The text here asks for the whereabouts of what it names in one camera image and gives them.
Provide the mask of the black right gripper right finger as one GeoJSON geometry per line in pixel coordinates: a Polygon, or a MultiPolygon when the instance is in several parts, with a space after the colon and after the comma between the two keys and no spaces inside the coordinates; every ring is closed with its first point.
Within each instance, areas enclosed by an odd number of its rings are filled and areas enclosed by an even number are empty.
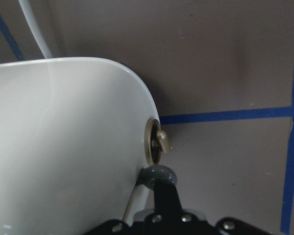
{"type": "Polygon", "coordinates": [[[270,235],[264,230],[233,217],[219,220],[215,227],[222,235],[270,235]]]}

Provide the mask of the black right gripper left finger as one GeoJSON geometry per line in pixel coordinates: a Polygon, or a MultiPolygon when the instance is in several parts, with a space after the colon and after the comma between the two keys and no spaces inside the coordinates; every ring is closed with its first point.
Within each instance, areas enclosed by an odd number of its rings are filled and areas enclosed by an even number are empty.
{"type": "Polygon", "coordinates": [[[160,215],[178,215],[183,209],[175,185],[156,181],[154,188],[154,211],[160,215]]]}

